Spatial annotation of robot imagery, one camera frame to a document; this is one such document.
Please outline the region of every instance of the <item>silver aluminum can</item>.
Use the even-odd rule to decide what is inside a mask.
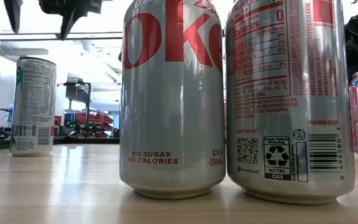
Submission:
[[[32,57],[17,63],[11,154],[43,156],[53,147],[56,65]]]
[[[134,1],[124,19],[122,181],[151,198],[223,180],[221,25],[210,1]]]
[[[324,204],[354,188],[339,0],[241,0],[227,21],[227,164],[247,194]]]

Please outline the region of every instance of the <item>ceiling light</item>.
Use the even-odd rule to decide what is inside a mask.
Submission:
[[[119,86],[121,83],[92,83],[92,86]]]
[[[67,35],[67,39],[109,39],[109,38],[122,38],[122,32]]]
[[[55,34],[11,34],[0,35],[0,40],[56,40]]]
[[[91,102],[93,103],[106,103],[106,104],[116,104],[116,103],[120,103],[119,100],[91,100]]]

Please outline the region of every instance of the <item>red lettering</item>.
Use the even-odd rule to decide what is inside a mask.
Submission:
[[[128,36],[129,28],[131,27],[132,22],[138,19],[142,24],[142,51],[137,62],[134,64],[130,63],[128,57]],[[140,13],[134,15],[129,19],[128,24],[125,27],[125,58],[124,58],[124,67],[127,69],[136,68],[152,58],[157,50],[160,48],[162,40],[161,25],[158,22],[157,18],[149,13]]]
[[[278,22],[281,22],[281,21],[283,21],[284,20],[284,11],[281,9],[281,10],[278,10],[277,12],[276,12],[276,20],[278,21]]]
[[[197,2],[194,3],[194,5],[203,9],[211,8],[211,3],[205,0],[197,0]]]
[[[198,33],[198,29],[210,18],[207,14],[202,14],[187,30],[183,33],[183,0],[166,1],[167,20],[165,21],[165,60],[167,62],[185,61],[185,43],[189,42],[198,61],[212,67],[211,59],[206,51],[203,40]]]
[[[211,52],[211,57],[215,66],[223,74],[221,62],[222,47],[219,46],[219,40],[221,40],[221,26],[219,24],[215,24],[209,32],[209,51]]]

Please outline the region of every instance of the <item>ceiling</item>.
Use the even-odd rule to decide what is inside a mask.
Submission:
[[[358,14],[358,3],[352,5],[353,1],[342,0],[345,22],[351,16]],[[82,17],[75,23],[71,33],[122,32],[124,15],[131,2],[131,0],[104,1],[101,14],[89,13],[88,17]],[[212,0],[212,2],[224,27],[232,7],[232,0]],[[60,16],[43,13],[37,0],[23,0],[19,33],[59,33],[61,21]],[[12,34],[2,0],[0,0],[0,34]],[[82,78],[85,82],[91,83],[111,83],[110,86],[93,88],[95,93],[99,92],[96,97],[106,99],[93,102],[92,107],[102,111],[118,108],[119,105],[116,100],[119,100],[121,86],[114,85],[113,79],[121,82],[121,62],[117,59],[121,48],[121,39],[0,42],[0,49],[7,57],[17,55],[18,50],[35,52],[38,57],[49,60],[52,60],[52,57],[60,57],[61,60],[65,60],[69,77]]]

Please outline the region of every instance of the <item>nutrition facts label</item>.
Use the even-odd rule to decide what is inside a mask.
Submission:
[[[21,115],[52,115],[51,78],[42,71],[26,71],[23,78]]]
[[[233,14],[234,100],[290,96],[285,2],[244,2]]]

